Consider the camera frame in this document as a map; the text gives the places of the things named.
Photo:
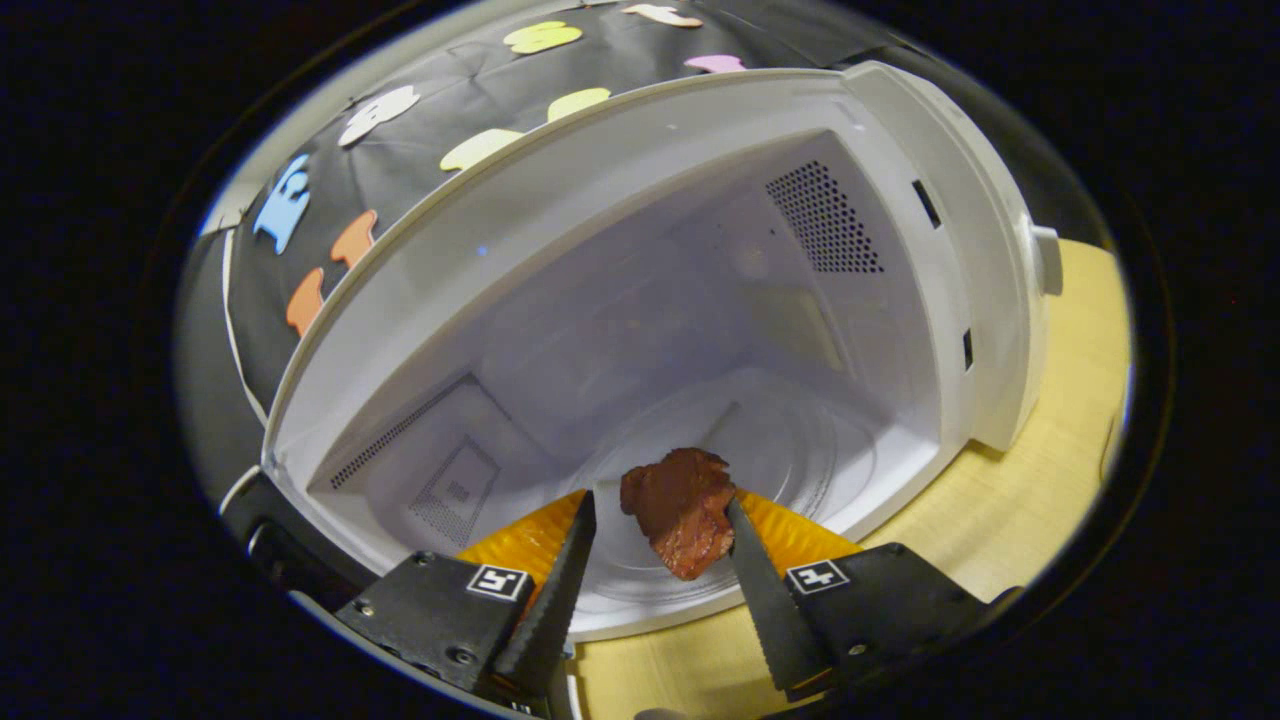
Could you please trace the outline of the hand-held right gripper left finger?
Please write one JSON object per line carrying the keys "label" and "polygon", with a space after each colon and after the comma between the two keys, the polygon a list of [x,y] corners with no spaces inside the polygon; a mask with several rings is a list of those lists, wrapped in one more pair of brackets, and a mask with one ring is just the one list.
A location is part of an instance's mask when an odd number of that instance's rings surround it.
{"label": "hand-held right gripper left finger", "polygon": [[452,689],[547,717],[595,532],[577,489],[458,557],[411,553],[337,619]]}

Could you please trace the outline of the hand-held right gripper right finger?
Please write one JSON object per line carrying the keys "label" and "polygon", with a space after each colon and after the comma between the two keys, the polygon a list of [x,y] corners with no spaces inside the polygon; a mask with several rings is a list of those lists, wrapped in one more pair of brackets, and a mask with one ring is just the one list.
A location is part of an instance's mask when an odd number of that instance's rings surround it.
{"label": "hand-held right gripper right finger", "polygon": [[899,542],[868,550],[847,541],[805,560],[783,559],[772,539],[810,529],[799,516],[740,492],[726,515],[730,552],[774,687],[797,702],[861,693],[950,651],[989,626],[1005,594],[982,601]]}

